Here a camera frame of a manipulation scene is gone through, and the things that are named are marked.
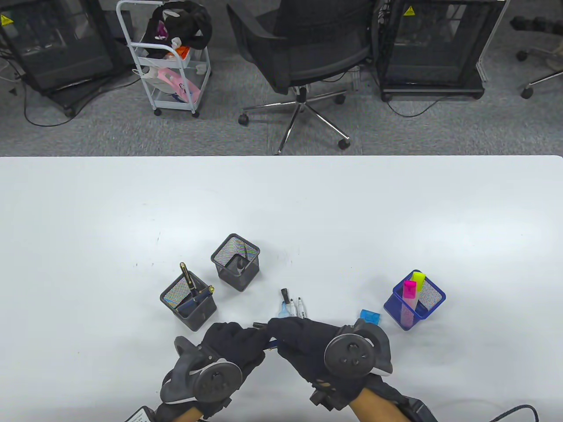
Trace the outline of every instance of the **white marker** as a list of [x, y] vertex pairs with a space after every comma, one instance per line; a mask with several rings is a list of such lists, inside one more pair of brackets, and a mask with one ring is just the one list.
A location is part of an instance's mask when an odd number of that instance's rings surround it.
[[297, 308], [295, 307], [295, 303], [293, 303], [293, 299], [289, 302], [289, 313], [291, 316], [297, 316]]
[[303, 308], [303, 301], [301, 298], [297, 298], [297, 313], [299, 314], [299, 318], [306, 318], [305, 315], [305, 308]]

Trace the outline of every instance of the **hand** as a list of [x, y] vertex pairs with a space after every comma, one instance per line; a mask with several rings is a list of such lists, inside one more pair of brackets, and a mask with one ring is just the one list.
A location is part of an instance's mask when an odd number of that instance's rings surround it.
[[236, 364], [243, 373], [244, 381], [266, 357], [263, 350], [268, 341], [270, 335], [266, 330], [243, 329], [236, 322], [229, 322], [213, 324], [207, 330], [202, 343], [211, 347], [219, 356]]
[[365, 386], [367, 377], [343, 379], [332, 375], [324, 364], [324, 351], [339, 327], [297, 317], [273, 318], [267, 332], [278, 342], [278, 353], [299, 375], [317, 389], [336, 391], [348, 401], [354, 400]]
[[[225, 360], [236, 364], [242, 374], [243, 382], [248, 375], [262, 363], [266, 355], [263, 349], [268, 344], [270, 335], [266, 330], [242, 328], [236, 322], [215, 323], [205, 333], [202, 344], [209, 346]], [[187, 414], [192, 408], [199, 410], [205, 418], [211, 417], [223, 409], [221, 403], [201, 403], [191, 401], [177, 405], [161, 404], [156, 416], [159, 422], [171, 422]]]

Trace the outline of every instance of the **yellow highlighter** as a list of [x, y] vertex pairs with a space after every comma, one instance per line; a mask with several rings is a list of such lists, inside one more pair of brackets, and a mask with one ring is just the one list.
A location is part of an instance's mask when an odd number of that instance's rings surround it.
[[417, 284], [417, 299], [420, 296], [420, 293], [422, 292], [422, 289], [424, 288], [424, 284], [426, 282], [426, 274], [423, 274], [421, 272], [418, 271], [414, 271], [413, 272], [413, 276], [411, 277], [412, 281], [415, 281]]

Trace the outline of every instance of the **office chair wheel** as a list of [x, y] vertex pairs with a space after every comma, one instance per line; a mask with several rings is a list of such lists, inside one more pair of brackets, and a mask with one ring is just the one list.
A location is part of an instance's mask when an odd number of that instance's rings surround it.
[[516, 59], [518, 61], [524, 61], [528, 58], [528, 53], [525, 51], [518, 51], [518, 53], [516, 53]]
[[241, 124], [242, 126], [248, 126], [248, 114], [242, 113], [239, 116], [239, 124]]
[[342, 138], [341, 140], [338, 141], [338, 148], [340, 148], [342, 151], [347, 149], [350, 146], [350, 141], [348, 139]]
[[520, 96], [524, 100], [527, 100], [527, 99], [531, 98], [531, 96], [533, 94], [534, 94], [534, 88], [524, 88], [524, 90], [522, 91], [522, 94], [520, 94]]
[[344, 94], [340, 94], [334, 97], [334, 102], [338, 105], [344, 104], [344, 101], [346, 101], [346, 96]]

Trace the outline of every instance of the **black bag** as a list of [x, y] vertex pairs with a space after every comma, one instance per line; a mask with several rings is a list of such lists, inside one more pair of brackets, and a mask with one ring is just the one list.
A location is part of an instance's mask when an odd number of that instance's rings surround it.
[[[162, 13], [166, 9], [182, 10], [180, 17], [168, 16], [164, 20]], [[164, 22], [164, 26], [168, 31], [167, 39], [156, 39], [158, 23]], [[212, 27], [211, 16], [207, 9], [190, 0], [181, 2], [167, 2], [164, 6], [157, 7], [153, 12], [146, 27], [145, 36], [142, 39], [144, 43], [162, 44], [172, 46], [172, 38], [180, 37], [182, 45], [191, 47], [196, 50], [203, 50], [211, 39]], [[162, 59], [166, 54], [166, 50], [157, 50], [155, 48], [146, 49], [152, 59]]]

